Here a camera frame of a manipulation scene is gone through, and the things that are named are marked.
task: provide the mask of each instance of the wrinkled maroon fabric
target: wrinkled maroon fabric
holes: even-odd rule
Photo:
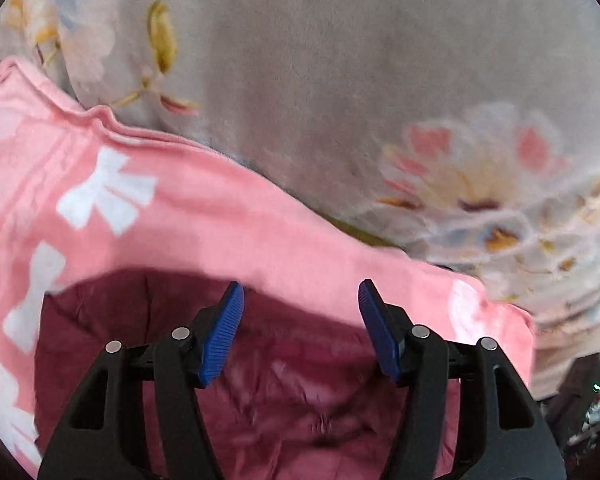
[[[108,341],[129,347],[153,342],[188,325],[227,285],[136,269],[47,296],[35,363],[40,449]],[[376,480],[404,396],[379,373],[363,329],[250,291],[222,375],[198,393],[228,480]],[[144,404],[152,469],[167,476],[150,383]]]

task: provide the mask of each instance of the white patch on pink fabric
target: white patch on pink fabric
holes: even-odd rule
[[[96,168],[83,183],[65,193],[56,211],[74,229],[84,228],[93,208],[107,221],[113,234],[127,231],[139,215],[138,208],[128,202],[147,207],[154,197],[156,178],[119,173],[129,157],[104,146],[98,152]]]
[[[448,309],[456,341],[473,345],[488,334],[486,325],[480,319],[480,295],[471,285],[454,280]]]
[[[40,242],[29,264],[29,290],[2,324],[2,331],[25,353],[33,350],[40,330],[40,313],[45,293],[64,269],[66,258],[58,250]]]
[[[16,407],[18,380],[0,363],[0,439],[13,455],[20,450],[37,468],[42,457],[34,443],[38,432],[33,414]]]

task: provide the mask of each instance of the metal pin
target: metal pin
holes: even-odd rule
[[[173,337],[177,341],[181,341],[189,337],[190,333],[191,332],[186,326],[179,326],[173,329],[173,332],[171,332],[171,337]]]
[[[482,338],[482,340],[480,341],[480,345],[485,350],[490,350],[490,351],[493,351],[498,347],[498,343],[496,343],[496,340],[492,339],[491,337]]]
[[[431,330],[429,330],[426,326],[424,325],[415,325],[412,329],[411,329],[411,333],[416,336],[418,339],[426,339],[427,337],[429,337],[429,334],[431,334]]]
[[[117,340],[109,341],[104,349],[110,354],[115,354],[122,348],[122,343]]]

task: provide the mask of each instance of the white bow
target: white bow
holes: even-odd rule
[[[25,353],[33,350],[40,330],[40,312],[46,291],[64,269],[66,258],[40,242],[29,263],[29,289],[24,300],[4,318],[2,331]]]
[[[0,439],[11,454],[19,449],[35,467],[40,467],[42,457],[34,443],[38,432],[33,414],[15,405],[19,391],[18,380],[0,363]]]
[[[154,197],[156,179],[152,176],[119,173],[129,157],[103,146],[98,152],[96,168],[83,183],[65,193],[56,206],[74,229],[87,225],[95,206],[107,221],[113,234],[120,236],[136,218],[137,205],[147,207]]]

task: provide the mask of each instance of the pink cloth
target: pink cloth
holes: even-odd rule
[[[358,328],[358,283],[371,278],[387,302],[444,338],[496,338],[530,377],[530,319],[488,302],[477,280],[364,246],[224,156],[122,126],[106,107],[84,111],[29,63],[4,60],[0,437],[34,476],[34,351],[44,294],[128,267],[237,280],[316,323]],[[448,419],[442,465],[456,425]]]

